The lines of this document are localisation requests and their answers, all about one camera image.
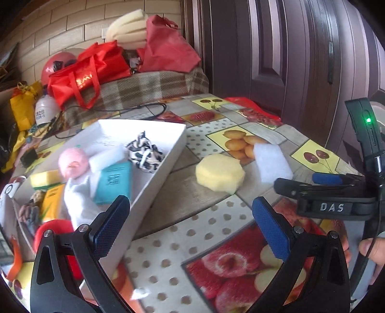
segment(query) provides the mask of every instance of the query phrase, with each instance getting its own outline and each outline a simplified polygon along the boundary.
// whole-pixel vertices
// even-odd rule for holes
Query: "screw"
[[[294,231],[297,234],[302,234],[303,233],[303,228],[301,226],[294,226]]]
[[[329,232],[329,235],[330,235],[332,238],[334,238],[334,239],[337,239],[337,238],[338,238],[338,233],[335,232],[335,231]]]
[[[44,235],[44,237],[51,236],[52,235],[52,230],[50,230],[50,229],[46,230],[43,235]]]
[[[79,226],[79,231],[80,232],[85,232],[85,231],[87,231],[87,229],[88,229],[88,225],[87,224],[83,224],[83,225]]]

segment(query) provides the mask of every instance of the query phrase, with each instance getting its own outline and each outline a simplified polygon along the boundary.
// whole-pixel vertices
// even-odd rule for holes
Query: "white container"
[[[132,181],[134,183],[132,183],[131,190],[132,201],[130,214],[112,245],[110,252],[106,257],[100,259],[100,264],[109,277],[112,277],[147,210],[150,208],[155,196],[185,147],[185,128],[186,126],[184,124],[177,123],[133,119],[102,119],[67,141],[47,157],[34,171],[34,173],[40,173],[58,169],[59,156],[67,148],[80,145],[87,156],[90,157],[112,146],[126,145],[135,140],[138,134],[143,131],[146,132],[146,137],[151,140],[151,143],[155,144],[159,151],[164,153],[165,158],[154,174],[145,173],[135,167],[132,168]],[[23,205],[28,202],[33,192],[34,190],[28,178],[17,190],[13,198],[17,204]],[[33,241],[31,240],[31,236],[25,231],[23,231],[23,235],[32,250]],[[80,288],[84,298],[93,299],[84,281]]]

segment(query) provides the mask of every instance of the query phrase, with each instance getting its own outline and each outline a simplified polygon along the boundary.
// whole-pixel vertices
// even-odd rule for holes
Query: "plaid fabric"
[[[169,71],[139,73],[101,85],[100,97],[90,110],[76,107],[79,104],[71,98],[65,104],[64,118],[66,125],[72,127],[105,115],[101,110],[119,111],[160,99],[208,91],[209,81],[199,67],[187,74]],[[94,89],[88,88],[81,94],[87,102],[94,96]]]

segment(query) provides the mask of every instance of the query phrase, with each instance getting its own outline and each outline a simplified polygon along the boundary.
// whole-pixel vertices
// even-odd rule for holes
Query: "teal box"
[[[111,204],[119,195],[131,200],[132,163],[116,163],[100,172],[94,202]]]

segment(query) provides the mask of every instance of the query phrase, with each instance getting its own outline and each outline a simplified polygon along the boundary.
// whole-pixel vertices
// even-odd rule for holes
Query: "brick wall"
[[[87,48],[102,43],[102,28],[136,9],[158,14],[181,27],[179,0],[51,0],[32,12],[6,36],[0,47],[20,42],[18,58],[22,79],[28,84],[40,80],[51,55],[67,48]]]

